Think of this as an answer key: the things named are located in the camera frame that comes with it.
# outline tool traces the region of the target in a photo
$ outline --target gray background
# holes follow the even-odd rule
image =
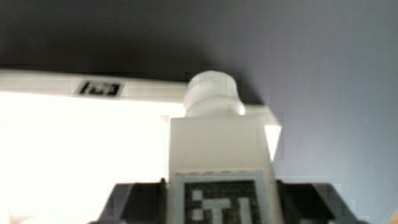
[[[398,209],[398,1],[0,1],[0,64],[187,81],[217,69],[283,122],[278,177]]]

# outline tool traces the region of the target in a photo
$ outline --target white surface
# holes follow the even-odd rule
[[[169,154],[169,224],[178,208],[178,174],[214,172],[262,171],[265,177],[267,219],[281,224],[281,210],[276,191],[274,169],[270,163],[263,117],[212,116],[176,118],[171,121],[171,154]]]
[[[121,98],[77,96],[84,80],[121,82]],[[185,92],[174,82],[0,70],[2,219],[86,224],[114,183],[167,176],[169,118],[185,114]],[[276,127],[267,138],[279,137],[269,108],[247,106],[247,114]]]
[[[167,105],[15,93],[0,104],[2,203],[13,217],[87,223],[114,184],[167,176]]]

